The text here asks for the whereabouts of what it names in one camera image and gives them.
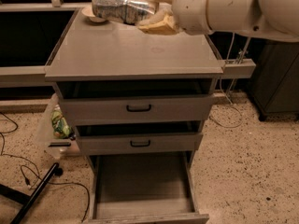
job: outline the white bowl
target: white bowl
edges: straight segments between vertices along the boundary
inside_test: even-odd
[[[83,13],[84,16],[88,17],[93,22],[103,22],[103,21],[105,21],[105,19],[101,19],[101,18],[95,17],[93,15],[92,7],[83,8],[82,13]]]

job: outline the terrazzo floor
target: terrazzo floor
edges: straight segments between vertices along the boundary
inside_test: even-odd
[[[232,109],[221,101],[214,105],[204,127],[204,138],[192,164],[192,179],[200,213],[208,224],[299,223],[299,122],[294,116],[258,121],[259,114],[247,98],[235,99]],[[19,129],[4,134],[4,154],[34,162],[43,176],[55,160],[35,141],[42,113],[7,113]],[[13,125],[0,116],[0,132]],[[76,182],[86,187],[93,173],[83,157],[58,160],[64,170],[52,182]],[[0,183],[31,194],[20,166],[28,161],[0,157]],[[34,183],[35,176],[23,169]],[[48,185],[22,223],[80,223],[87,205],[81,186]],[[21,208],[0,196],[0,223],[10,223]]]

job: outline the metallic can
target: metallic can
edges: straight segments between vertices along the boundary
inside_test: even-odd
[[[134,25],[155,14],[157,4],[144,0],[93,0],[93,14],[96,17]]]

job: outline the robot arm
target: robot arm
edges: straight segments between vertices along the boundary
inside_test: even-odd
[[[190,35],[299,41],[299,0],[173,0],[171,8],[175,23]]]

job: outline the drawer handle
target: drawer handle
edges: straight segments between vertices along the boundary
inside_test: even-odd
[[[151,110],[151,105],[147,108],[132,108],[129,105],[127,106],[128,112],[149,112]]]
[[[131,147],[148,147],[150,146],[150,140],[146,142],[134,142],[130,141]]]

